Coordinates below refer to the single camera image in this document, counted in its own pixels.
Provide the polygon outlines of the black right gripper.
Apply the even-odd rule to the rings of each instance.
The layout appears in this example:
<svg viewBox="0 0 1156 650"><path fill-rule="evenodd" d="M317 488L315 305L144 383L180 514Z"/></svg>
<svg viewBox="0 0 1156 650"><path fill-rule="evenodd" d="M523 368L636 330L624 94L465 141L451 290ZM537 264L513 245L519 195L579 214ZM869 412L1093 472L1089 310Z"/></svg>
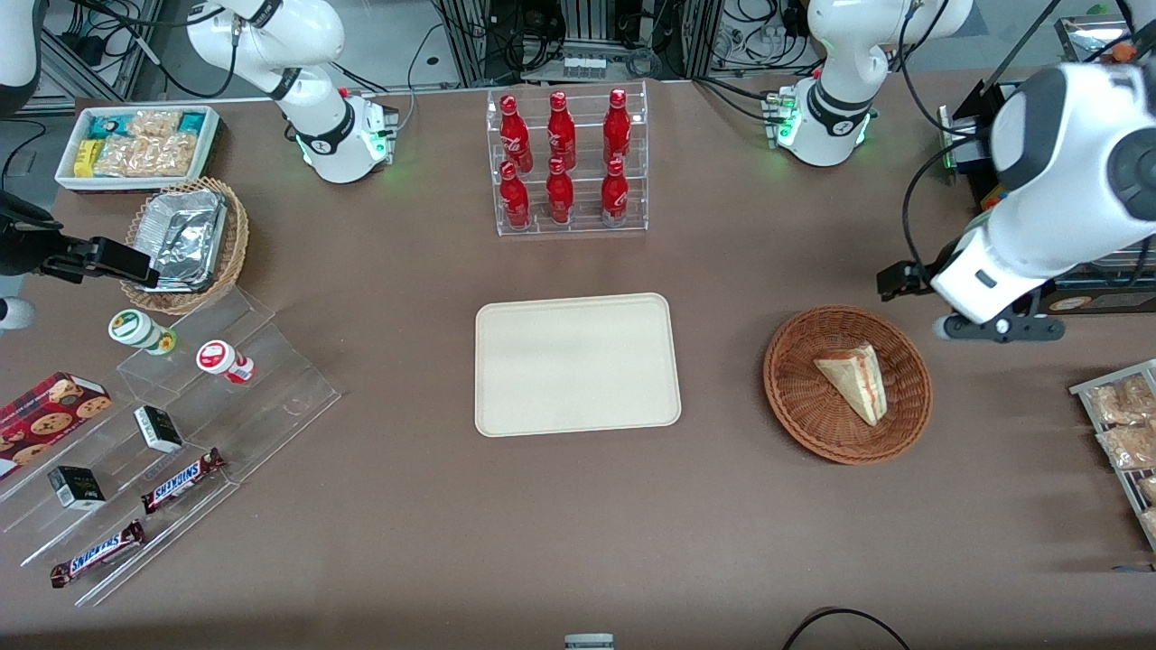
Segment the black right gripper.
<svg viewBox="0 0 1156 650"><path fill-rule="evenodd" d="M88 243L62 235L62 226L40 206L3 192L1 200L1 274L58 276L66 283L83 283L84 276L116 276L125 283L155 288L160 280L149 254L106 237L89 241L88 269L83 252Z"/></svg>

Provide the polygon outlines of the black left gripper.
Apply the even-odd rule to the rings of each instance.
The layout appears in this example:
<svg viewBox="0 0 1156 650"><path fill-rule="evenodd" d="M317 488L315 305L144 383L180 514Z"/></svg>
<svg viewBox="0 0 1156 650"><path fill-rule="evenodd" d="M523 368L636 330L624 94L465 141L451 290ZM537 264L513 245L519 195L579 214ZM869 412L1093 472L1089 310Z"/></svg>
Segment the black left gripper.
<svg viewBox="0 0 1156 650"><path fill-rule="evenodd" d="M935 293L929 269L922 263L892 263L879 271L879 296L883 302L898 300L907 293L912 296Z"/></svg>

